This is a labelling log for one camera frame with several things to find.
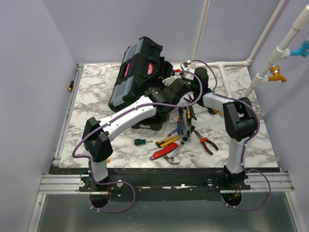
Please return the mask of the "black plastic toolbox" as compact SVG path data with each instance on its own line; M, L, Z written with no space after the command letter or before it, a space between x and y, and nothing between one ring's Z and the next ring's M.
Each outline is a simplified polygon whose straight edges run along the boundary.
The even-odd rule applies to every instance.
M163 46L143 36L124 53L109 108L117 113L138 100L152 87L164 87L173 66L160 56Z

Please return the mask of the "steel claw hammer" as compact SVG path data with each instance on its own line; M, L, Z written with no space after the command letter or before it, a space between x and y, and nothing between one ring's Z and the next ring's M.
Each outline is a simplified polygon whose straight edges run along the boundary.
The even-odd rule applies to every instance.
M180 145L176 148L176 150L174 151L173 155L171 157L168 157L167 155L164 156L164 159L170 163L170 164L179 164L179 162L174 161L174 158L176 157L176 155L179 153L179 151L181 150L181 148L183 147L183 145L185 144L185 142L181 142Z

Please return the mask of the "green stubby screwdriver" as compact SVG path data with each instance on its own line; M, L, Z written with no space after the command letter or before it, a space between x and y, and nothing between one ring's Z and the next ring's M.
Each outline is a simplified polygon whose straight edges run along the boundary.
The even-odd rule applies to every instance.
M147 143L151 143L153 141L151 140L146 140L146 139L135 139L134 140L134 145L139 146L139 145L145 145Z

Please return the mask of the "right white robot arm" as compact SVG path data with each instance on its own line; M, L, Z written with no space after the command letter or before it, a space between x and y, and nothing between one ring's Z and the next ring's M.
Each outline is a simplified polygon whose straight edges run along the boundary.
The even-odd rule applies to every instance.
M225 130L230 137L230 149L225 165L229 173L222 177L222 184L227 189L234 189L240 182L236 174L244 171L245 145L259 127L258 115L247 97L234 99L213 93L209 88L207 69L196 68L194 74L197 76L192 88L194 99L198 98L202 84L202 95L197 103L224 114Z

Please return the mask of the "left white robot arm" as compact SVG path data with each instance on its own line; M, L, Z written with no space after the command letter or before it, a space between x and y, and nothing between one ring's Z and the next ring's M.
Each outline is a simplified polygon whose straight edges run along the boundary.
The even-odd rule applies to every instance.
M107 158L113 153L111 142L137 123L172 111L189 90L189 85L177 78L164 88L149 88L131 105L109 117L101 120L92 117L87 120L83 140L84 147L90 154L90 169L93 175L90 185L95 190L101 191L106 188Z

